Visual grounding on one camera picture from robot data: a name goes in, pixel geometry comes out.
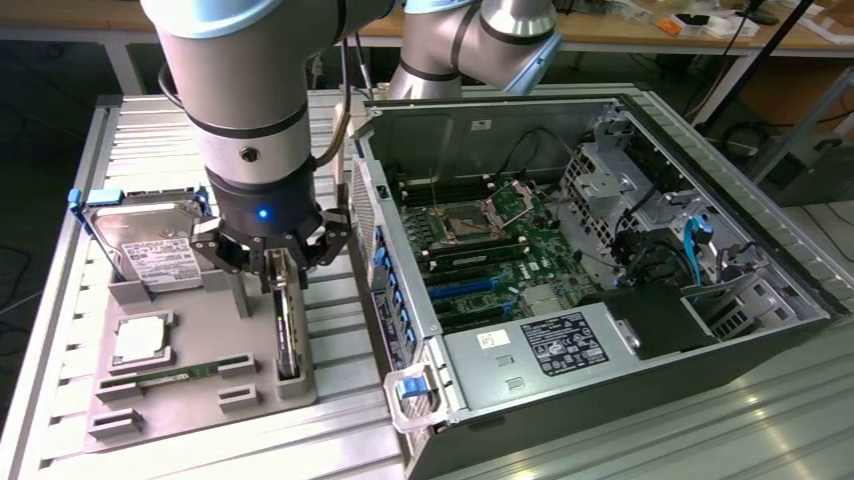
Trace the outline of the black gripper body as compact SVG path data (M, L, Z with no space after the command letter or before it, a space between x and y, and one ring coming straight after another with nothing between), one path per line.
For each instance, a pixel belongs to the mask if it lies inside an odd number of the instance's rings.
M285 177L260 184L229 181L205 168L218 206L221 229L234 240L308 237L320 227L314 199L314 160Z

